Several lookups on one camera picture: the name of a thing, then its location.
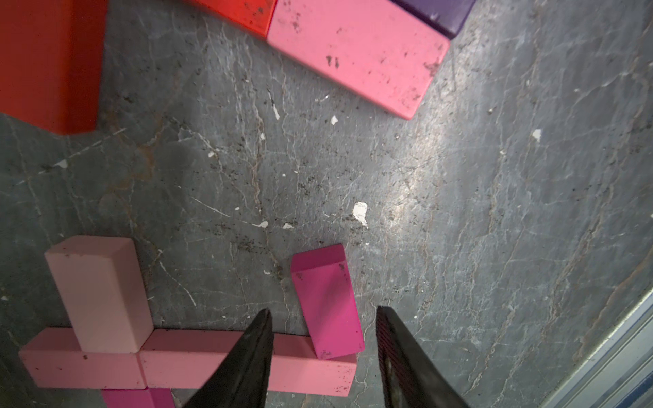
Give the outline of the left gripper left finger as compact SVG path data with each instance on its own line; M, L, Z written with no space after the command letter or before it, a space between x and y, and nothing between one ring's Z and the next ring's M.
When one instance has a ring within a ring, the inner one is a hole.
M262 309L187 407L264 407L274 350L272 316Z

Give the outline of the magenta block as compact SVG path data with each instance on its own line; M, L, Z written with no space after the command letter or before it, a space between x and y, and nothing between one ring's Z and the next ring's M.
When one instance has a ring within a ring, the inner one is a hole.
M291 277L317 358L331 360L364 351L344 246L294 254Z
M103 389L108 408L175 408L170 389Z

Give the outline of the light pink block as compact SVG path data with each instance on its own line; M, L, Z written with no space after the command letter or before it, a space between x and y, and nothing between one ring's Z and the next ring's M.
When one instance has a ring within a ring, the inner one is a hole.
M39 388L145 389L139 355L83 351L71 328L47 328L19 351Z
M154 326L132 239L73 236L45 258L83 351L141 349Z

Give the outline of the purple block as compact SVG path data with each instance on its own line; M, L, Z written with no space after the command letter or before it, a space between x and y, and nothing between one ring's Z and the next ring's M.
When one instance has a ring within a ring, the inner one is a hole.
M475 0L394 0L394 3L452 40L461 32Z

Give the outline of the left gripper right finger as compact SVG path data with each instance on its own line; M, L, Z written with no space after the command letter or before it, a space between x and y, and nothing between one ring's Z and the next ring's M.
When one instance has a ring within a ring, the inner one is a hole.
M379 370L387 407L466 407L398 314L377 307Z

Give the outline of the red block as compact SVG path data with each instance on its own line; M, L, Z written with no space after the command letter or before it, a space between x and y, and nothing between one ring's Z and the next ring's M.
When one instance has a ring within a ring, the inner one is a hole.
M266 39L277 0L192 0L193 5Z
M97 125L106 1L1 3L1 111L59 135Z

